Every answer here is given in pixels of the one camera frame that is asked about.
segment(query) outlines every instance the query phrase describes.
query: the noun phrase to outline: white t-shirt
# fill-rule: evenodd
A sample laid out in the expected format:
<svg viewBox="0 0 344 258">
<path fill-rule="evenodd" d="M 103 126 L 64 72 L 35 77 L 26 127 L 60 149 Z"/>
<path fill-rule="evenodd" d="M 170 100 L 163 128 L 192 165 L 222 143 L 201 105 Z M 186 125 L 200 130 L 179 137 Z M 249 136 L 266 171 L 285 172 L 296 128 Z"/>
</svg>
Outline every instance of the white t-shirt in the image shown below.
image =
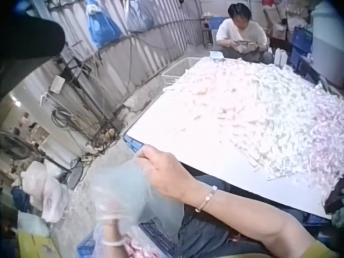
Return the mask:
<svg viewBox="0 0 344 258">
<path fill-rule="evenodd" d="M 225 19 L 217 31 L 216 40 L 233 39 L 249 40 L 259 45 L 267 45 L 268 38 L 263 28 L 255 21 L 250 20 L 244 31 L 239 31 L 232 19 Z"/>
</svg>

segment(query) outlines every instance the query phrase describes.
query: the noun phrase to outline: bracelet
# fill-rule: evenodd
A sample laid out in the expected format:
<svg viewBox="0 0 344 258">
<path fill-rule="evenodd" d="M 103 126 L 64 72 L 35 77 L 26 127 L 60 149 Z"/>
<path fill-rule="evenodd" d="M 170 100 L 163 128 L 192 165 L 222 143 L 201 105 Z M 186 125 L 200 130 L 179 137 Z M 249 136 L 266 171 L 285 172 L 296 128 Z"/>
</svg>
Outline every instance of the bracelet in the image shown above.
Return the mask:
<svg viewBox="0 0 344 258">
<path fill-rule="evenodd" d="M 207 205 L 207 203 L 210 201 L 210 199 L 214 196 L 216 190 L 217 190 L 217 186 L 213 185 L 210 193 L 205 197 L 202 204 L 198 208 L 195 209 L 196 212 L 200 213 L 200 211 Z"/>
<path fill-rule="evenodd" d="M 117 241 L 117 242 L 106 242 L 103 241 L 103 244 L 106 246 L 112 246 L 112 247 L 118 247 L 118 246 L 122 246 L 125 243 L 125 238 L 122 238 L 121 240 Z"/>
</svg>

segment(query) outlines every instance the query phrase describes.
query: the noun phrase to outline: sleeve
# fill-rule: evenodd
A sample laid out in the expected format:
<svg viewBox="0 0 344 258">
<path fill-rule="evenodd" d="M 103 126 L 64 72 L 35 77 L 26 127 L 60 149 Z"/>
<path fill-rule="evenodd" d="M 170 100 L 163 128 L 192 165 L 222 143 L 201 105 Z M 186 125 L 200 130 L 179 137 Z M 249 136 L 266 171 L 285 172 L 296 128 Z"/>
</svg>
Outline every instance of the sleeve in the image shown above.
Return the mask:
<svg viewBox="0 0 344 258">
<path fill-rule="evenodd" d="M 337 253 L 328 249 L 319 241 L 314 242 L 310 248 L 301 256 L 302 258 L 337 258 Z"/>
<path fill-rule="evenodd" d="M 227 26 L 226 26 L 226 20 L 224 20 L 219 29 L 216 33 L 216 41 L 222 40 L 222 39 L 229 39 L 229 35 L 227 35 Z"/>
<path fill-rule="evenodd" d="M 263 28 L 258 23 L 256 23 L 255 30 L 256 30 L 257 44 L 268 45 L 267 35 L 266 35 L 265 31 L 263 30 Z"/>
</svg>

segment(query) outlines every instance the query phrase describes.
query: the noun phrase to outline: white table surface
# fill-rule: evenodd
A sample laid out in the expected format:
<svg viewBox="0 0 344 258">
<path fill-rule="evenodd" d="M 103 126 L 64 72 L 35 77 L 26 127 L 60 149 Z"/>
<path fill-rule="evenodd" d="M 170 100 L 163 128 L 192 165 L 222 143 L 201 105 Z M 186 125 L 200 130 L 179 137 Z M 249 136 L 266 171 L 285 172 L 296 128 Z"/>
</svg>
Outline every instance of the white table surface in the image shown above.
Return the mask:
<svg viewBox="0 0 344 258">
<path fill-rule="evenodd" d="M 187 128 L 175 133 L 183 112 L 166 92 L 127 131 L 127 135 L 143 144 L 173 153 L 179 161 L 229 184 L 275 202 L 324 218 L 322 193 L 310 187 L 302 174 L 267 181 L 263 168 L 255 170 L 234 145 L 224 146 L 211 135 L 211 128 Z"/>
</svg>

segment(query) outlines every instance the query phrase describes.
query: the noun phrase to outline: hanging bag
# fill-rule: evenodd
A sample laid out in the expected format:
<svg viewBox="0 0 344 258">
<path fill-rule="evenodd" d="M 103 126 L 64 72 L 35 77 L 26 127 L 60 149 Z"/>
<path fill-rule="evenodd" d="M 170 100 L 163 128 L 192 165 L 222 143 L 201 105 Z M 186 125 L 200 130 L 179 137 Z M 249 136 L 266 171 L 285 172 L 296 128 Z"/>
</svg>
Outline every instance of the hanging bag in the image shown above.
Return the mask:
<svg viewBox="0 0 344 258">
<path fill-rule="evenodd" d="M 87 0 L 86 14 L 91 39 L 97 48 L 120 38 L 120 28 L 94 0 Z"/>
<path fill-rule="evenodd" d="M 145 32 L 154 26 L 154 19 L 141 0 L 126 0 L 124 15 L 129 32 Z"/>
</svg>

